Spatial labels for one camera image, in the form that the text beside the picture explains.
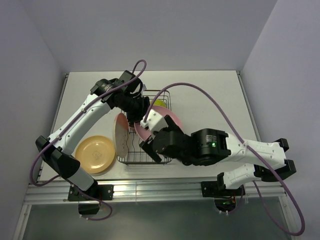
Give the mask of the pink plastic plate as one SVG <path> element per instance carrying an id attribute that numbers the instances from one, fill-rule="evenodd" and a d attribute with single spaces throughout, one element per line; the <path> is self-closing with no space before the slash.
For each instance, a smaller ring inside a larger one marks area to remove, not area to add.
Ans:
<path id="1" fill-rule="evenodd" d="M 143 141 L 146 141 L 150 136 L 155 136 L 152 131 L 160 131 L 160 129 L 165 128 L 168 126 L 164 117 L 168 115 L 171 117 L 173 122 L 182 129 L 182 123 L 180 119 L 169 109 L 162 107 L 162 106 L 153 106 L 150 110 L 150 113 L 147 117 L 147 123 L 143 123 L 141 120 L 138 123 L 134 124 L 134 129 L 137 135 Z"/>

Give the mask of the pink cream floral plate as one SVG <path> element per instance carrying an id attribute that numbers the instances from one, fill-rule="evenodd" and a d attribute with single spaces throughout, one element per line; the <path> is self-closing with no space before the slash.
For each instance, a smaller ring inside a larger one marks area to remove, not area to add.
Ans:
<path id="1" fill-rule="evenodd" d="M 116 115 L 112 131 L 112 141 L 115 152 L 118 157 L 125 158 L 128 155 L 129 147 L 127 140 L 129 139 L 129 124 L 123 113 Z"/>

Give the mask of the yellow-green bowl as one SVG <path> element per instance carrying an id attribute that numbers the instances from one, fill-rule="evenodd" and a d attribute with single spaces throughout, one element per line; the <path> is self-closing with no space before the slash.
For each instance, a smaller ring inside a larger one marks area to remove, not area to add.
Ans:
<path id="1" fill-rule="evenodd" d="M 153 105 L 159 106 L 159 107 L 164 107 L 164 108 L 167 107 L 166 103 L 163 100 L 159 100 L 159 99 L 156 99 Z"/>

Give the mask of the orange plastic plate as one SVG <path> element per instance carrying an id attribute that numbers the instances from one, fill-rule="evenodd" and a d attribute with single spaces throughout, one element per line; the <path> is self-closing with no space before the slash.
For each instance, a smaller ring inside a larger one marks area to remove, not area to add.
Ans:
<path id="1" fill-rule="evenodd" d="M 75 158 L 87 173 L 99 174 L 112 165 L 116 158 L 116 150 L 110 138 L 95 135 L 78 145 Z"/>

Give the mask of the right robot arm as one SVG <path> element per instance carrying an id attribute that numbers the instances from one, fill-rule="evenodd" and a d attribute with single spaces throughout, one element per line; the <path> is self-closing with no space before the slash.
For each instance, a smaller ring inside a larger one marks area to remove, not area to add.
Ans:
<path id="1" fill-rule="evenodd" d="M 241 163 L 235 170 L 217 175 L 215 189 L 222 195 L 256 180 L 279 182 L 297 171 L 294 161 L 286 158 L 289 145 L 285 138 L 272 143 L 239 140 L 233 134 L 212 128 L 187 135 L 169 115 L 157 112 L 139 125 L 151 134 L 140 146 L 156 163 L 161 162 L 160 156 L 176 159 L 185 166 Z"/>

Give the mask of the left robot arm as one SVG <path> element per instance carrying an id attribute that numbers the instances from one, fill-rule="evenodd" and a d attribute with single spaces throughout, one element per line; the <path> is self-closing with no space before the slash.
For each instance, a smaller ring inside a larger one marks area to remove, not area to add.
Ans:
<path id="1" fill-rule="evenodd" d="M 119 78 L 101 79 L 91 88 L 81 107 L 48 137 L 38 137 L 37 160 L 43 159 L 59 177 L 79 188 L 79 194 L 91 200 L 98 193 L 97 181 L 72 156 L 74 149 L 92 126 L 113 108 L 127 113 L 146 113 L 149 101 L 134 96 L 142 84 L 139 75 L 124 71 Z"/>

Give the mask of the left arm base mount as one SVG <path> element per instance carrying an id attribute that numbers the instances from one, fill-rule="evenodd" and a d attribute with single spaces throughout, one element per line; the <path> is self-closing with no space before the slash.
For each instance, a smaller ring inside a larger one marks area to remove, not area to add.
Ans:
<path id="1" fill-rule="evenodd" d="M 78 202 L 78 213 L 87 221 L 102 221 L 111 217 L 112 206 L 106 201 L 111 201 L 114 195 L 114 185 L 98 184 L 93 190 L 82 191 L 75 185 L 71 185 L 67 197 L 68 202 Z M 104 217 L 94 217 L 102 207 L 107 207 L 109 213 Z"/>

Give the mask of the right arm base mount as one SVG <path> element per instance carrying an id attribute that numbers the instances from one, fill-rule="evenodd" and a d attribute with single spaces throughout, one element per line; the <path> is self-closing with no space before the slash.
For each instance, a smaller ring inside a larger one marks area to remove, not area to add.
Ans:
<path id="1" fill-rule="evenodd" d="M 215 210 L 219 215 L 229 216 L 243 202 L 246 194 L 242 185 L 237 189 L 218 189 L 217 181 L 202 181 L 201 193 L 203 198 L 212 198 Z"/>

